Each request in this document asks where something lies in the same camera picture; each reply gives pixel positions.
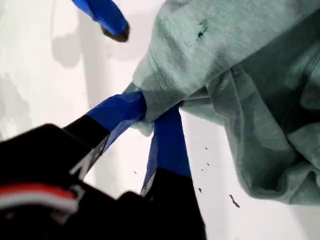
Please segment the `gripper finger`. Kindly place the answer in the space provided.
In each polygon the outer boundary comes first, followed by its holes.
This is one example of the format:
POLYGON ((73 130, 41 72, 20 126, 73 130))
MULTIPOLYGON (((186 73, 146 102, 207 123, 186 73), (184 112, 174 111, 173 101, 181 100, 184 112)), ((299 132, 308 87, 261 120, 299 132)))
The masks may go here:
POLYGON ((64 127, 65 131, 90 147, 86 156, 69 173, 83 180, 110 145, 145 116, 146 109, 141 92, 116 94, 64 127))
POLYGON ((177 105, 154 122, 141 195, 175 208, 199 207, 177 105))
POLYGON ((73 0, 72 2, 100 25, 106 37, 119 43, 129 40, 130 25, 112 0, 73 0))

